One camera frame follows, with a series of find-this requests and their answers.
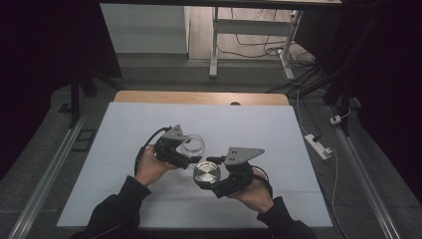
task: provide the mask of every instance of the black device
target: black device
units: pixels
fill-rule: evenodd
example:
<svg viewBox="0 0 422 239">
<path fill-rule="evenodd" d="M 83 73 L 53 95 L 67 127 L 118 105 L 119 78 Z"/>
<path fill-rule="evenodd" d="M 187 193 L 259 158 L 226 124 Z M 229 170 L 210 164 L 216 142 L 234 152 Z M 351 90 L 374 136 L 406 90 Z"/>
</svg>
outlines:
<svg viewBox="0 0 422 239">
<path fill-rule="evenodd" d="M 197 163 L 201 156 L 192 156 L 188 157 L 176 149 L 180 146 L 183 141 L 189 140 L 187 136 L 183 134 L 180 124 L 175 127 L 163 127 L 156 131 L 146 142 L 146 144 L 140 148 L 139 153 L 137 154 L 135 164 L 134 164 L 134 174 L 137 173 L 137 168 L 139 161 L 142 158 L 143 153 L 145 152 L 146 147 L 149 143 L 160 133 L 164 131 L 164 134 L 158 139 L 155 144 L 155 154 L 158 160 L 163 162 L 168 162 L 177 167 L 186 169 L 190 163 Z"/>
<path fill-rule="evenodd" d="M 264 152 L 261 148 L 230 147 L 226 156 L 207 157 L 206 161 L 196 165 L 193 180 L 201 189 L 212 190 L 220 198 L 244 190 L 255 178 L 264 182 L 270 195 L 273 196 L 273 189 L 268 181 L 267 173 L 263 169 L 252 166 L 248 162 L 250 159 Z M 229 176 L 220 180 L 221 173 L 218 164 L 222 163 L 224 163 L 229 171 Z M 255 174 L 253 167 L 262 170 L 267 178 Z"/>
</svg>

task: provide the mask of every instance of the person's left hand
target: person's left hand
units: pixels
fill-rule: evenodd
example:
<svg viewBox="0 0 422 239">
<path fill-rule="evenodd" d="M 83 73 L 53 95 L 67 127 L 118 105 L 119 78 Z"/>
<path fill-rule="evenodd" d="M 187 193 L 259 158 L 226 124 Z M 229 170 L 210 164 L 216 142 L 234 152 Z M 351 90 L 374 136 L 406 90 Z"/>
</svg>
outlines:
<svg viewBox="0 0 422 239">
<path fill-rule="evenodd" d="M 137 168 L 136 180 L 144 186 L 158 180 L 164 173 L 177 167 L 168 163 L 162 162 L 155 157 L 155 149 L 153 146 L 149 146 L 145 149 L 142 158 L 139 161 Z"/>
</svg>

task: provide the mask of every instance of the aluminum rail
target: aluminum rail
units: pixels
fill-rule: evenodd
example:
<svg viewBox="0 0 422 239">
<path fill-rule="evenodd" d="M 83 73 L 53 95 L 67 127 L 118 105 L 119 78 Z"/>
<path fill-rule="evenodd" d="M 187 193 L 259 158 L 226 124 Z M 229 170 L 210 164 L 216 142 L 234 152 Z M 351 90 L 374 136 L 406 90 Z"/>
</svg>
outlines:
<svg viewBox="0 0 422 239">
<path fill-rule="evenodd" d="M 326 110 L 332 116 L 332 111 L 329 107 L 326 107 Z M 359 154 L 354 148 L 353 142 L 350 140 L 350 137 L 345 136 L 344 132 L 340 127 L 337 127 L 336 133 L 338 139 L 343 146 L 344 151 L 347 154 L 347 157 L 350 161 L 351 166 L 354 169 L 357 179 L 360 182 L 360 185 L 366 194 L 366 198 L 369 201 L 372 209 L 374 210 L 375 216 L 378 219 L 378 223 L 384 232 L 385 238 L 387 239 L 400 239 L 400 234 L 394 224 L 393 219 L 391 218 L 387 207 L 385 206 L 381 196 L 378 194 L 372 179 L 370 178 L 366 168 L 360 159 Z"/>
<path fill-rule="evenodd" d="M 84 107 L 80 119 L 76 122 L 75 126 L 70 128 L 67 132 L 59 150 L 56 152 L 53 160 L 47 166 L 47 169 L 44 171 L 44 174 L 38 182 L 37 187 L 35 188 L 21 215 L 13 226 L 8 239 L 23 239 L 27 237 L 35 219 L 37 218 L 38 213 L 40 212 L 41 207 L 44 204 L 44 201 L 47 198 L 47 195 L 50 192 L 50 189 L 52 188 L 57 178 L 57 175 L 59 174 L 60 169 L 62 168 L 63 163 L 65 162 L 66 157 L 68 156 L 69 151 L 72 148 L 72 144 L 74 143 L 75 138 L 77 137 L 82 125 L 85 122 L 85 119 L 87 118 L 87 114 L 92 104 L 93 100 L 88 99 L 88 103 Z"/>
</svg>

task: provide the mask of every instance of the gray floor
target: gray floor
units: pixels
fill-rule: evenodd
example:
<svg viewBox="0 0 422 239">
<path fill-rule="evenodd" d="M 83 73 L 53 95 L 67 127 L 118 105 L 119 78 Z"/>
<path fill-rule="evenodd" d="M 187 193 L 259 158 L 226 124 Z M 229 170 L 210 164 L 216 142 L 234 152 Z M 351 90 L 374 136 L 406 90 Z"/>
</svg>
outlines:
<svg viewBox="0 0 422 239">
<path fill-rule="evenodd" d="M 123 73 L 116 80 L 128 90 L 144 91 L 188 91 L 188 92 L 238 92 L 264 93 L 269 89 L 287 84 L 278 61 L 224 60 L 219 62 L 218 78 L 209 79 L 209 62 L 185 58 L 153 55 L 119 55 Z M 294 68 L 299 76 L 306 69 Z M 96 80 L 99 89 L 93 99 L 81 96 L 83 106 L 92 102 L 87 120 L 82 129 L 97 130 L 107 105 L 116 90 Z M 285 94 L 290 88 L 273 91 Z M 338 156 L 338 179 L 335 193 L 335 212 L 348 238 L 385 238 L 378 220 L 350 166 L 339 143 L 335 128 L 329 124 L 330 115 L 321 101 L 323 92 L 315 92 L 300 101 L 302 123 L 306 131 L 317 134 L 312 119 L 322 131 L 321 143 L 335 149 Z M 50 160 L 54 157 L 68 132 L 69 114 L 60 114 L 62 104 L 70 102 L 70 88 L 66 87 L 52 95 L 52 105 L 44 122 L 29 142 L 15 165 L 0 182 L 0 238 L 6 238 L 20 213 L 37 186 Z M 291 105 L 297 109 L 295 98 Z M 350 138 L 385 202 L 402 238 L 422 238 L 422 207 L 394 169 L 388 158 L 361 127 L 356 119 L 357 108 L 349 116 Z M 84 147 L 74 143 L 73 149 Z M 335 160 L 321 161 L 308 148 L 310 159 L 330 207 L 335 179 Z M 69 238 L 78 229 L 58 228 L 56 223 L 72 191 L 87 152 L 72 150 L 68 155 L 43 207 L 38 214 L 28 238 Z M 332 222 L 334 218 L 329 211 Z M 314 228 L 318 238 L 342 238 L 337 226 Z M 173 233 L 163 238 L 210 238 L 206 233 Z"/>
</svg>

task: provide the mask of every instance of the person's right hand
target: person's right hand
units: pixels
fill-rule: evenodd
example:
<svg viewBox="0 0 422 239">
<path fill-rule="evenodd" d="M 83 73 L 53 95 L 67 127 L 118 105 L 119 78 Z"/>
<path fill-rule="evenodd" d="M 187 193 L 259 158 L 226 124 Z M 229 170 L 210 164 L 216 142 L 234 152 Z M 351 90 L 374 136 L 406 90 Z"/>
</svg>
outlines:
<svg viewBox="0 0 422 239">
<path fill-rule="evenodd" d="M 260 169 L 253 167 L 254 173 L 265 178 L 265 173 Z M 228 198 L 238 199 L 243 202 L 250 209 L 265 213 L 273 205 L 273 198 L 271 198 L 265 184 L 257 179 L 253 179 L 252 183 L 244 190 L 232 193 Z"/>
</svg>

